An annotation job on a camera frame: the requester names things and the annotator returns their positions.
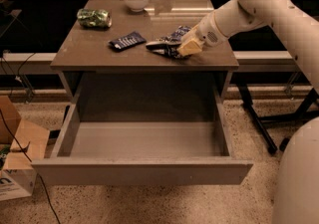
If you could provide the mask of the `white robot base body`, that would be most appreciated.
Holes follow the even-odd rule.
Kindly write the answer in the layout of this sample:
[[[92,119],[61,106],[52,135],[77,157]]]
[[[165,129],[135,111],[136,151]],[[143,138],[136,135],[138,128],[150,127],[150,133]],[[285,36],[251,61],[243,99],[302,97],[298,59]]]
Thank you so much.
[[[319,224],[319,118],[303,124],[281,157],[271,224]]]

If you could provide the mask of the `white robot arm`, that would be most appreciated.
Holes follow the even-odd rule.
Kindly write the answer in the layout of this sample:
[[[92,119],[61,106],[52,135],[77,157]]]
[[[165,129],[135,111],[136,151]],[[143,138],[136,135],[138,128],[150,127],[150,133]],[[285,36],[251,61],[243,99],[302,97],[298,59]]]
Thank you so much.
[[[197,54],[231,36],[269,26],[315,91],[319,92],[319,22],[291,0],[230,0],[181,38],[177,51]]]

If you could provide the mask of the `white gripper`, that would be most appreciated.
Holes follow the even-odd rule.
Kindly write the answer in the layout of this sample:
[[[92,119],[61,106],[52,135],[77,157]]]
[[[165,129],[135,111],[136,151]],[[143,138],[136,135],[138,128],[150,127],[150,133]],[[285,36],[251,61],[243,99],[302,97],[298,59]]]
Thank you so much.
[[[211,12],[203,17],[197,26],[192,27],[181,37],[181,43],[177,48],[177,52],[181,56],[186,57],[200,53],[204,43],[207,46],[215,47],[226,40],[227,38],[217,27],[214,13]]]

